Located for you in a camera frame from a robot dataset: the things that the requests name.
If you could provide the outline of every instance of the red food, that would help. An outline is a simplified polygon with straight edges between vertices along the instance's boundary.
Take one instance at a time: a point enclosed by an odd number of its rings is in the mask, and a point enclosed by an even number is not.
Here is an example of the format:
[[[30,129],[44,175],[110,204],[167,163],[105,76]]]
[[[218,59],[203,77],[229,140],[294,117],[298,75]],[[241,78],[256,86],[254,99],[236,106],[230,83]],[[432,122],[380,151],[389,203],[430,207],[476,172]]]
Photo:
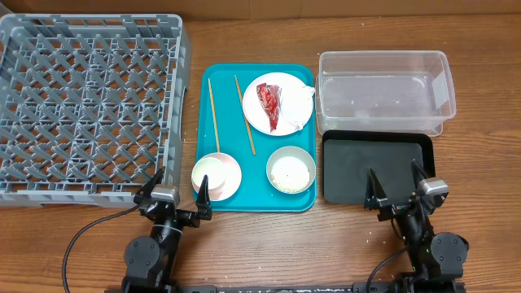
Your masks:
[[[280,92],[281,88],[278,85],[266,85],[263,83],[257,86],[257,96],[260,104],[269,117],[270,132],[277,128]]]

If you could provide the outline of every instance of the cardboard wall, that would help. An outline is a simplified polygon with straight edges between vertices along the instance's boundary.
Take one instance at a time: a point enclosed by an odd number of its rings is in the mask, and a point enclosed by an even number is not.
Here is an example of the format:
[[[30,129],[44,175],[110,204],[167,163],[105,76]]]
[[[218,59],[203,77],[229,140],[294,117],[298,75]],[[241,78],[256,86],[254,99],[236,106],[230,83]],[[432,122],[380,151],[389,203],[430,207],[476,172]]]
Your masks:
[[[176,13],[185,20],[520,13],[521,0],[2,0],[15,13]]]

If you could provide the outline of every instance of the rice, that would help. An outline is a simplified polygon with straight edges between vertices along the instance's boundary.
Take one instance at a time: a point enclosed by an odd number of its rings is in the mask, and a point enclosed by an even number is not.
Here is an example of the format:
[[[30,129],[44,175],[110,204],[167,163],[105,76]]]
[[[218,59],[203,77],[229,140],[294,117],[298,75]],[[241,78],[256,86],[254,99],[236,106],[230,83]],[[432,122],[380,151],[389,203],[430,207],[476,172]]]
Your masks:
[[[296,157],[282,157],[274,163],[271,169],[271,182],[282,192],[299,193],[309,183],[308,167]]]

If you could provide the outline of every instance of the small white dish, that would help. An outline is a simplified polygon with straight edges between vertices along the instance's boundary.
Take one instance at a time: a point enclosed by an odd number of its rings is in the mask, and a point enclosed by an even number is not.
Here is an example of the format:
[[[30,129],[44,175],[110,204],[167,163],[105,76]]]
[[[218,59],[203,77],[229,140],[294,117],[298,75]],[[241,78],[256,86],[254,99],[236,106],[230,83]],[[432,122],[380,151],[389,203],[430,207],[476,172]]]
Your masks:
[[[272,177],[272,171],[275,168],[277,168],[277,162],[281,163],[280,160],[297,160],[300,161],[298,164],[302,164],[302,167],[306,167],[309,172],[309,181],[308,184],[301,190],[298,190],[296,192],[291,192],[287,190],[281,190],[277,187],[276,184],[274,184],[274,179]],[[315,181],[315,177],[317,176],[317,166],[315,165],[315,161],[313,160],[313,157],[305,150],[297,147],[297,146],[285,146],[281,147],[278,150],[276,150],[268,159],[268,163],[266,164],[266,176],[268,177],[269,183],[271,185],[279,190],[280,192],[283,192],[288,195],[296,195],[303,191],[306,191]]]
[[[261,102],[257,97],[256,87],[260,84],[266,83],[268,85],[278,85],[281,87],[281,109],[278,112],[278,123],[277,128],[270,132],[269,128],[269,117],[265,110],[261,106]],[[283,136],[292,134],[302,129],[302,127],[309,121],[311,114],[313,114],[313,93],[307,94],[306,84],[299,78],[287,74],[284,72],[271,72],[263,76],[257,77],[252,83],[246,88],[243,96],[243,112],[244,116],[255,129],[262,133]],[[300,125],[296,125],[293,121],[288,121],[283,115],[282,105],[284,99],[291,100],[290,107],[295,105],[296,100],[302,102],[302,109],[298,114],[298,118],[301,120]]]
[[[208,189],[208,193],[211,201],[221,201],[228,199],[239,189],[241,185],[241,181],[243,179],[243,173],[241,172],[241,168],[239,163],[231,156],[224,153],[212,153],[204,156],[201,160],[204,159],[217,159],[222,162],[222,172],[226,174],[225,183],[219,190],[215,192],[211,192]],[[196,185],[192,180],[192,186],[196,192],[199,192],[199,185]]]
[[[202,158],[195,163],[192,169],[192,185],[199,192],[204,175],[208,175],[208,193],[210,198],[212,195],[219,195],[226,182],[226,166],[217,158]]]

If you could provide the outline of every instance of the teal tray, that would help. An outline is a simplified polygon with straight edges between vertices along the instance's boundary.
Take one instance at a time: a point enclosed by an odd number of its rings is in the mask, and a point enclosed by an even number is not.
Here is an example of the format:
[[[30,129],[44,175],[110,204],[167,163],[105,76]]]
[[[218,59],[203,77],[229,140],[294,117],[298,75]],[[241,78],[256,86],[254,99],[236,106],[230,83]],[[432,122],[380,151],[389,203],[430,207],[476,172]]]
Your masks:
[[[306,85],[313,86],[313,74],[299,64],[220,63],[212,65],[203,75],[195,159],[199,160],[217,151],[208,90],[208,78],[210,78],[221,152],[234,157],[243,173],[241,185],[234,195],[223,201],[212,202],[214,211],[304,212],[310,209],[317,199],[316,179],[307,190],[297,195],[286,195],[272,187],[266,176],[268,158],[280,147],[301,147],[317,162],[314,109],[308,124],[300,132],[291,135],[272,137],[250,127],[256,148],[256,155],[252,154],[234,76],[239,79],[244,94],[253,80],[270,72],[289,73],[301,79]]]

